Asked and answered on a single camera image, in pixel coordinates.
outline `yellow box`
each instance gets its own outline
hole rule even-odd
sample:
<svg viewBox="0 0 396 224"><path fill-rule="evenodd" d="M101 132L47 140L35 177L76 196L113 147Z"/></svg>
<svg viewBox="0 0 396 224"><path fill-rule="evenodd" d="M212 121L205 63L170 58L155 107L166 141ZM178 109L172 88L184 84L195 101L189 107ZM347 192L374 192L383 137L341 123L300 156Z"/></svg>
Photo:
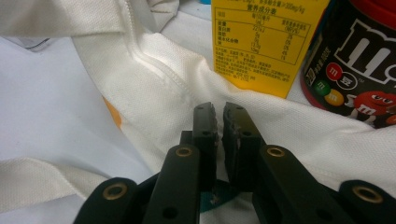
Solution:
<svg viewBox="0 0 396 224"><path fill-rule="evenodd" d="M215 71L286 98L329 0L212 0Z"/></svg>

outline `white cloth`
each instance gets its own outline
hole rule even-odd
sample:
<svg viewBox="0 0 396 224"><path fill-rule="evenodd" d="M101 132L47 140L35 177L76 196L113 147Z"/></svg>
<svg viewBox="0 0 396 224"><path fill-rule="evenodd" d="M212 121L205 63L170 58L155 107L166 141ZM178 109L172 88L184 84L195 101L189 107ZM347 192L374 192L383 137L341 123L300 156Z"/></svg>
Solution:
<svg viewBox="0 0 396 224"><path fill-rule="evenodd" d="M13 1L13 6L25 2ZM288 100L237 89L210 69L210 48L200 48L205 44L210 46L207 43L211 36L210 21L184 10L166 24L163 34L152 33L161 30L163 23L144 18L149 15L158 18L155 15L161 12L159 6L168 6L166 13L174 10L175 5L167 5L168 2L148 1L145 5L122 0L84 1L84 4L76 0L35 0L39 6L47 4L46 10L55 7L57 13L52 16L62 18L49 20L50 15L43 16L35 10L24 10L18 16L19 9L3 0L0 23L12 26L2 26L0 35L71 35L87 73L97 89L120 111L123 133L153 172L160 170L166 150L177 144L181 131L191 129L191 112L196 105L212 102L221 130L222 108L230 101L247 109L268 144L290 149L319 182L337 189L344 180L362 179L396 196L396 127L374 130L362 122L307 105L298 80ZM156 13L150 13L150 7ZM30 20L33 25L25 26L18 20ZM77 162L80 154L74 153ZM222 162L221 154L218 163ZM117 165L118 158L106 162ZM96 168L93 172L105 169ZM220 170L219 176L224 176L223 169ZM7 174L1 176L2 182L7 181L6 177ZM79 191L91 189L92 185L79 185ZM251 204L244 196L202 214L202 222L240 223L243 218L243 222L256 223ZM3 191L0 198L12 200ZM34 199L37 200L36 195L32 195L30 202ZM231 210L236 204L240 209L237 212Z"/></svg>

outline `white fabric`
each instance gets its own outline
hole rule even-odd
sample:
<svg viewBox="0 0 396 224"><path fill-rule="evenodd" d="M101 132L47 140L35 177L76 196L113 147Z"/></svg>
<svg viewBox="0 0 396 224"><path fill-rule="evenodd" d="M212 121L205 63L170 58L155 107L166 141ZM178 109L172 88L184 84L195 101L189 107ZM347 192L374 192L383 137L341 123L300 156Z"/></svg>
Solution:
<svg viewBox="0 0 396 224"><path fill-rule="evenodd" d="M157 1L148 1L148 6L153 6L150 3L154 2ZM59 26L66 27L72 24L70 30L62 32L62 35L70 32L78 56L92 81L120 111L125 122L121 126L123 132L153 172L160 170L166 150L177 144L180 132L191 129L191 112L196 105L212 102L217 109L221 130L222 108L226 101L230 101L247 109L268 144L290 149L321 183L337 189L344 180L362 179L396 196L396 127L374 130L362 122L307 105L298 80L288 100L238 90L211 71L210 59L208 61L203 56L208 55L207 52L198 54L199 50L196 50L202 44L181 37L194 35L186 31L176 32L183 22L200 22L198 19L186 20L191 18L187 11L164 27L163 33L171 40L162 34L148 33L147 30L161 30L161 25L156 23L157 27L148 27L144 21L141 22L145 13L149 13L146 5L140 7L120 0L99 2L92 8L80 7L75 12L73 4L66 4L59 13L70 15L67 17L70 21L57 22ZM112 16L109 16L104 8L115 8L115 11L110 10L108 13ZM111 22L113 26L98 32L86 23L74 22L80 20L74 14L88 11L92 12L91 20L104 24ZM27 35L38 35L35 29L21 28L18 23L13 23L16 17L10 16L13 13L11 10L0 11L3 15L1 24L6 21L15 25L13 29L6 27L0 30L0 35L13 32L17 35L20 34L17 32L19 29L26 29L23 33ZM29 18L40 21L45 27L46 21L42 21L40 15L33 14ZM204 36L203 29L205 38L210 35L210 30L206 30L208 23L201 26L203 29L194 29L200 26L193 24L189 27L188 31L194 32L197 38ZM40 32L47 36L59 34L45 29ZM218 163L222 162L221 154ZM240 213L233 212L232 208L240 209ZM247 204L244 197L202 214L201 220L204 223L241 223L245 220L242 214L249 214L250 221L257 222L251 204Z"/></svg>

